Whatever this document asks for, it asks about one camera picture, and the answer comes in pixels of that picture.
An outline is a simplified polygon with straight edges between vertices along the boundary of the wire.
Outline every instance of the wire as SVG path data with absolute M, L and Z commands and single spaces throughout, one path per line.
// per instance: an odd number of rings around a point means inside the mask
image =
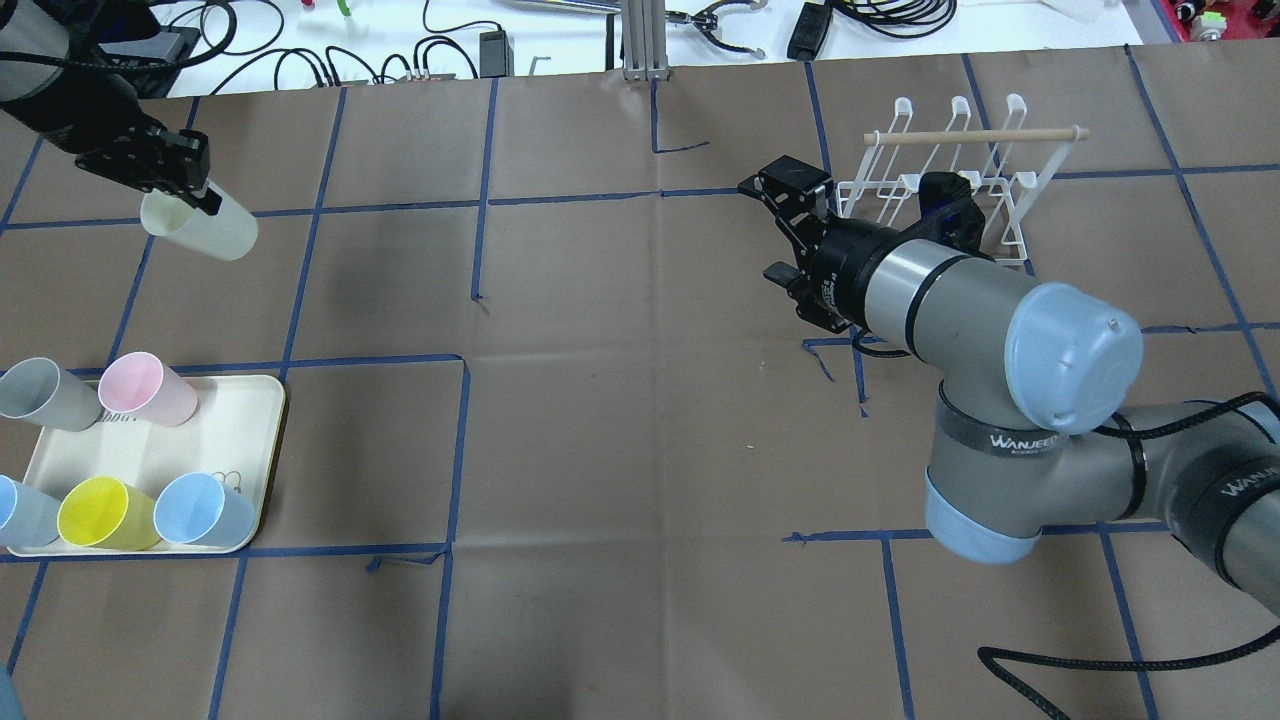
M 328 47 L 324 49 L 324 56 L 325 56 L 326 60 L 329 60 L 329 69 L 333 72 L 333 77 L 334 77 L 335 81 L 338 79 L 338 67 L 333 64 L 333 55 L 332 55 L 332 53 L 334 50 L 337 50 L 338 53 L 342 53 L 343 55 L 347 55 L 348 58 L 353 58 L 357 63 L 360 63 L 361 65 L 364 65 L 366 70 L 369 70 L 369 76 L 372 78 L 372 81 L 370 81 L 370 82 L 372 82 L 374 85 L 379 85 L 380 83 L 379 79 L 378 79 L 378 77 L 379 77 L 378 72 L 375 72 L 374 68 L 372 68 L 372 65 L 370 65 L 369 63 L 366 63 L 364 58 L 361 58 L 360 55 L 356 55 L 355 53 L 352 53 L 351 50 L 347 50 L 346 47 L 338 47 L 337 45 L 329 45 Z
M 946 27 L 956 14 L 957 0 L 827 0 L 837 13 L 896 40 L 927 37 Z M 886 29 L 893 27 L 906 31 Z
M 1171 436 L 1174 433 L 1180 433 L 1183 430 L 1194 428 L 1196 425 L 1202 425 L 1210 420 L 1221 418 L 1228 413 L 1239 410 L 1240 407 L 1244 407 L 1245 405 L 1252 405 L 1254 402 L 1261 402 L 1262 405 L 1266 405 L 1267 410 L 1270 410 L 1276 416 L 1276 419 L 1280 419 L 1280 402 L 1276 402 L 1274 397 L 1271 397 L 1265 392 L 1247 392 L 1244 395 L 1233 397 L 1226 402 L 1220 402 L 1210 407 L 1208 410 L 1202 410 L 1199 413 L 1196 413 L 1194 415 L 1188 415 L 1181 420 L 1174 420 L 1172 423 L 1167 423 L 1156 428 L 1148 428 L 1146 430 L 1123 430 L 1119 428 L 1100 427 L 1100 428 L 1093 428 L 1093 432 L 1098 433 L 1100 436 L 1121 438 L 1121 439 L 1139 439 L 1139 441 L 1156 439 Z
M 1010 673 L 1005 666 L 1000 665 L 997 660 L 1011 660 L 1014 662 L 1025 662 L 1029 665 L 1042 665 L 1044 667 L 1061 667 L 1065 670 L 1098 670 L 1105 673 L 1162 673 L 1169 670 L 1193 670 L 1197 667 L 1210 667 L 1213 665 L 1221 665 L 1224 662 L 1230 662 L 1233 660 L 1239 660 L 1253 655 L 1254 652 L 1275 643 L 1280 639 L 1280 625 L 1272 628 L 1265 635 L 1249 641 L 1242 646 L 1234 647 L 1231 650 L 1225 650 L 1222 652 L 1213 652 L 1210 655 L 1201 655 L 1198 657 L 1185 657 L 1181 660 L 1156 660 L 1156 661 L 1116 661 L 1116 660 L 1070 660 L 1065 657 L 1052 657 L 1048 655 L 1032 655 L 1029 652 L 1018 652 L 1014 650 L 1005 650 L 998 647 L 979 647 L 978 660 L 991 670 L 992 675 L 1000 678 L 1006 685 L 1018 691 L 1023 697 L 1032 701 L 1032 703 L 1041 710 L 1044 715 L 1053 717 L 1053 720 L 1070 720 L 1061 708 L 1050 702 L 1047 697 L 1039 693 L 1036 688 L 1030 687 L 1018 675 Z
M 431 0 L 422 0 L 422 29 L 430 32 L 431 35 L 444 35 L 448 32 L 457 32 L 460 29 L 467 29 L 468 27 L 476 27 L 476 26 L 493 26 L 498 32 L 502 32 L 502 24 L 498 23 L 497 20 L 472 20 L 470 23 L 462 23 L 457 27 L 451 27 L 447 29 L 431 29 L 431 27 L 426 24 L 426 9 L 430 5 Z
M 856 333 L 854 333 L 854 350 L 855 351 L 861 352 L 863 355 L 865 355 L 868 357 L 891 359 L 891 357 L 910 357 L 911 356 L 911 354 L 908 352 L 908 351 L 905 351 L 905 350 L 874 350 L 874 348 L 867 347 L 865 345 L 863 345 L 863 341 L 867 340 L 867 336 L 869 336 L 870 333 L 872 332 L 869 329 L 867 329 L 867 328 L 863 328 L 863 329 L 858 331 Z
M 390 55 L 387 56 L 385 60 L 383 60 L 383 72 L 379 73 L 383 77 L 383 85 L 385 85 L 387 78 L 390 77 L 387 74 L 387 65 L 392 64 L 392 60 L 399 60 L 401 63 L 403 63 L 406 74 L 413 72 L 413 68 L 408 65 L 408 60 L 404 58 L 404 55 L 401 55 L 399 53 L 392 53 Z
M 227 35 L 218 41 L 216 45 L 209 49 L 206 53 L 200 55 L 192 55 L 186 60 L 178 60 L 177 63 L 156 63 L 154 65 L 115 65 L 115 64 L 101 64 L 101 63 L 82 63 L 79 60 L 68 60 L 65 58 L 54 58 L 51 55 L 35 55 L 32 53 L 10 53 L 0 51 L 0 60 L 6 60 L 10 63 L 29 63 L 33 65 L 52 65 L 55 68 L 67 68 L 72 70 L 84 70 L 90 73 L 113 73 L 118 76 L 131 77 L 131 76 L 147 76 L 155 73 L 168 73 L 173 70 L 180 70 L 183 68 L 189 68 L 192 65 L 198 65 L 201 63 L 207 63 L 218 55 L 221 55 L 228 46 L 230 46 L 232 40 L 236 38 L 236 10 L 232 10 L 229 0 L 205 0 L 206 5 L 214 5 L 227 13 Z
M 296 54 L 296 55 L 301 56 L 303 60 L 307 61 L 308 65 L 311 65 L 311 72 L 315 73 L 315 76 L 316 76 L 316 85 L 321 85 L 321 86 L 325 85 L 324 81 L 320 79 L 320 72 L 316 69 L 315 64 L 311 63 L 311 60 L 306 55 L 303 55 L 303 49 L 301 49 L 301 47 L 275 47 L 275 49 L 268 50 L 265 53 L 259 53 L 253 58 L 250 58 L 248 60 L 246 60 L 241 67 L 238 67 L 234 70 L 232 70 L 232 74 L 229 74 L 225 78 L 223 78 L 223 82 L 218 83 L 218 86 L 214 87 L 214 90 L 210 92 L 210 95 L 218 95 L 219 90 L 227 87 L 227 83 L 229 83 L 232 79 L 234 79 L 236 76 L 238 76 L 242 72 L 244 72 L 246 68 L 248 68 L 253 63 L 261 60 L 262 58 L 270 58 L 271 55 L 275 55 L 276 53 L 284 53 L 285 55 Z M 276 64 L 276 72 L 279 72 L 279 68 L 280 68 L 280 64 Z
M 460 54 L 462 54 L 462 59 L 466 60 L 467 61 L 467 67 L 471 68 L 471 79 L 480 79 L 480 73 L 476 72 L 476 64 L 471 61 L 471 55 L 467 55 L 467 51 L 463 50 L 461 45 L 458 45 L 457 42 L 452 41 L 452 40 L 449 40 L 448 37 L 439 37 L 436 40 L 433 40 L 431 42 L 428 42 L 426 47 L 422 50 L 422 69 L 426 70 L 428 74 L 431 74 L 431 70 L 426 65 L 426 55 L 428 55 L 428 53 L 431 51 L 431 47 L 436 47 L 439 45 L 445 45 L 448 47 L 452 47 L 452 49 L 457 50 Z
M 284 60 L 292 55 L 302 58 L 307 67 L 311 68 L 312 77 L 316 78 L 316 87 L 324 87 L 325 83 L 320 79 L 320 70 L 316 69 L 315 63 L 312 63 L 311 58 L 307 58 L 306 54 L 297 47 L 284 50 L 284 53 L 280 54 L 280 59 L 275 61 L 275 72 L 271 74 L 271 87 L 280 90 L 280 68 L 284 65 Z
M 243 3 L 246 0 L 228 0 L 228 1 L 229 3 Z M 271 9 L 275 10 L 275 17 L 280 20 L 280 24 L 275 28 L 275 33 L 271 36 L 271 38 L 268 40 L 266 42 L 259 45 L 257 47 L 255 47 L 252 50 L 236 50 L 236 51 L 227 50 L 227 51 L 223 53 L 223 55 L 232 55 L 232 56 L 236 56 L 236 58 L 247 58 L 248 55 L 252 55 L 253 53 L 260 53 L 262 50 L 266 50 L 268 47 L 270 47 L 271 45 L 274 45 L 275 41 L 279 40 L 282 35 L 284 35 L 284 10 L 282 10 L 280 6 L 276 5 L 275 3 L 273 3 L 271 0 L 253 0 L 253 1 L 255 3 L 262 3 L 265 5 L 270 5 Z M 205 45 L 212 45 L 212 42 L 209 42 L 209 33 L 205 32 L 205 18 L 209 14 L 209 5 L 201 6 L 200 10 L 201 10 L 201 13 L 200 13 L 200 22 L 197 23 L 197 27 L 200 27 L 200 38 L 205 41 Z M 178 18 L 182 18 L 183 15 L 189 14 L 189 13 L 191 13 L 191 10 L 188 10 L 187 13 L 183 13 L 182 15 L 178 15 Z M 169 23 L 169 27 L 173 27 L 173 22 L 177 22 L 178 18 L 174 18 L 174 20 L 172 20 Z

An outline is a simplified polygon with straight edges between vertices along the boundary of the light blue joint cap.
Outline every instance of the light blue joint cap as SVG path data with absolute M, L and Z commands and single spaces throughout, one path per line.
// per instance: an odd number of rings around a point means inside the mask
M 1142 328 L 1069 284 L 1023 297 L 1005 336 L 1005 380 L 1018 409 L 1047 430 L 1079 434 L 1105 423 L 1142 369 Z
M 924 470 L 924 484 L 928 486 L 924 525 L 942 547 L 965 560 L 986 565 L 1009 565 L 1025 557 L 1039 539 L 1039 533 L 1032 538 L 1015 538 L 978 524 L 938 493 L 928 469 Z

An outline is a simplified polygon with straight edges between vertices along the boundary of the gray cup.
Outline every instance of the gray cup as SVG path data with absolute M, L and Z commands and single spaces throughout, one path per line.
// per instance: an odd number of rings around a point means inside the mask
M 49 357 L 32 357 L 0 377 L 0 416 L 79 432 L 102 414 L 97 392 Z

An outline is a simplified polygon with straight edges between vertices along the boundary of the white wire rack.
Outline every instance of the white wire rack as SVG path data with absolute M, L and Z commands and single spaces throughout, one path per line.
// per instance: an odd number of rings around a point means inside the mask
M 984 192 L 995 202 L 995 208 L 983 208 L 987 211 L 983 247 L 998 241 L 1001 251 L 995 255 L 996 261 L 1002 265 L 1021 265 L 1028 259 L 1023 218 L 1062 167 L 1071 146 L 1087 140 L 1089 131 L 1079 126 L 1028 129 L 1023 127 L 1027 123 L 1027 102 L 1023 97 L 1009 95 L 1005 104 L 1007 114 L 1000 129 L 969 129 L 973 123 L 969 100 L 956 96 L 951 99 L 951 120 L 942 131 L 913 132 L 910 128 L 915 113 L 911 100 L 895 100 L 893 120 L 888 129 L 863 136 L 867 151 L 858 176 L 836 186 L 840 215 L 850 218 L 855 211 L 863 211 L 865 219 L 872 219 L 865 214 L 870 213 L 876 214 L 877 223 L 893 227 L 902 205 L 920 191 L 920 178 L 925 173 L 952 172 L 969 181 L 974 196 Z M 1014 147 L 1025 142 L 1056 142 L 1057 146 L 1041 170 L 1006 173 Z M 923 165 L 905 168 L 906 161 L 900 161 L 904 146 L 931 145 L 933 149 Z M 964 152 L 966 146 L 979 147 L 982 152 Z M 966 159 L 978 156 L 986 158 L 980 169 L 963 167 Z

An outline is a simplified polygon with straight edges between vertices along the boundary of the cup rim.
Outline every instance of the cup rim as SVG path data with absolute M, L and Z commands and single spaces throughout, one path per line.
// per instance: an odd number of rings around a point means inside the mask
M 67 537 L 67 533 L 63 532 L 63 511 L 67 509 L 68 501 L 72 500 L 72 497 L 74 497 L 76 492 L 79 491 L 81 488 L 83 488 L 83 487 L 88 486 L 88 483 L 91 483 L 93 480 L 108 480 L 108 482 L 111 483 L 111 486 L 115 489 L 118 489 L 119 492 L 124 493 L 124 507 L 120 510 L 120 516 L 115 519 L 115 524 L 111 525 L 111 529 L 109 532 L 101 533 L 101 537 L 96 538 L 93 542 L 90 542 L 90 543 L 78 543 L 78 542 L 72 541 L 69 537 Z M 67 542 L 69 542 L 72 544 L 78 544 L 81 547 L 97 547 L 99 544 L 102 543 L 102 541 L 105 541 L 106 538 L 109 538 L 113 534 L 115 534 L 115 532 L 120 529 L 120 525 L 124 524 L 124 519 L 128 518 L 128 515 L 129 515 L 129 501 L 131 500 L 132 498 L 129 497 L 128 486 L 124 483 L 124 480 L 122 480 L 119 478 L 113 478 L 110 475 L 93 475 L 92 478 L 87 478 L 84 480 L 81 480 L 79 484 L 77 484 L 76 487 L 72 488 L 72 492 L 67 493 L 67 497 L 63 498 L 63 503 L 58 507 L 58 534 L 61 536 L 63 539 L 65 539 Z
M 13 520 L 14 514 L 18 512 L 18 488 L 14 486 L 20 484 L 18 480 L 10 478 L 9 475 L 0 475 L 0 497 L 4 497 L 9 502 L 9 511 L 5 512 L 5 506 L 0 503 L 0 528 L 9 524 Z
M 110 391 L 114 389 L 115 383 L 119 382 L 114 378 L 114 375 L 124 373 L 131 368 L 131 364 L 134 363 L 146 363 L 154 368 L 159 368 L 160 372 L 159 378 L 154 383 L 155 387 L 150 387 L 146 393 L 146 398 L 136 405 L 115 405 L 114 402 L 109 405 L 108 395 L 110 395 Z M 156 357 L 155 354 L 145 350 L 137 350 L 134 352 L 129 352 L 128 355 L 122 355 L 116 357 L 114 363 L 108 365 L 106 370 L 102 372 L 102 377 L 97 380 L 97 401 L 102 405 L 102 407 L 110 410 L 111 413 L 137 413 L 140 409 L 146 407 L 148 402 L 155 400 L 157 395 L 160 395 L 160 387 L 164 386 L 164 361 Z
M 156 506 L 152 510 L 152 521 L 154 521 L 155 518 L 160 516 L 160 503 L 164 501 L 164 497 L 169 492 L 170 488 L 173 488 L 174 486 L 178 486 L 178 483 L 182 483 L 183 486 L 193 484 L 197 480 L 202 482 L 202 483 L 207 483 L 206 478 L 207 478 L 207 480 L 212 480 L 212 483 L 216 484 L 219 487 L 219 489 L 223 491 L 223 492 L 220 492 L 218 495 L 218 514 L 214 518 L 214 521 L 207 528 L 205 528 L 202 533 L 200 533 L 198 536 L 195 536 L 195 537 L 192 537 L 189 539 L 177 539 L 177 538 L 169 537 L 168 534 L 165 534 L 160 529 L 160 524 L 159 523 L 154 523 L 155 528 L 156 528 L 156 534 L 159 534 L 161 538 L 164 538 L 165 541 L 172 542 L 172 543 L 178 543 L 178 544 L 200 544 L 200 539 L 204 538 L 205 536 L 207 536 L 210 532 L 212 532 L 214 527 L 218 525 L 218 520 L 221 518 L 223 512 L 225 512 L 225 510 L 227 510 L 227 486 L 223 484 L 223 482 L 219 480 L 216 477 L 214 477 L 211 473 L 202 473 L 202 471 L 198 471 L 198 470 L 193 471 L 193 473 L 184 473 L 182 475 L 178 475 L 177 478 L 173 479 L 173 482 L 170 482 L 168 486 L 165 486 L 165 488 L 163 491 L 160 491 L 160 496 L 156 497 Z
M 28 369 L 28 368 L 35 368 L 36 365 L 38 365 L 38 369 Z M 9 368 L 9 370 L 6 370 L 4 375 L 0 375 L 0 387 L 4 387 L 6 378 L 13 378 L 13 377 L 22 378 L 23 374 L 29 374 L 35 372 L 46 372 L 49 369 L 52 369 L 52 377 L 54 377 L 54 389 L 50 391 L 49 397 L 41 400 L 40 405 L 37 405 L 33 410 L 29 410 L 22 415 L 10 415 L 4 410 L 0 410 L 0 415 L 9 418 L 10 420 L 27 420 L 32 415 L 47 407 L 49 404 L 54 400 L 54 396 L 58 395 L 58 389 L 63 387 L 63 368 L 50 357 L 45 356 L 27 357 L 22 363 L 18 363 L 13 368 Z

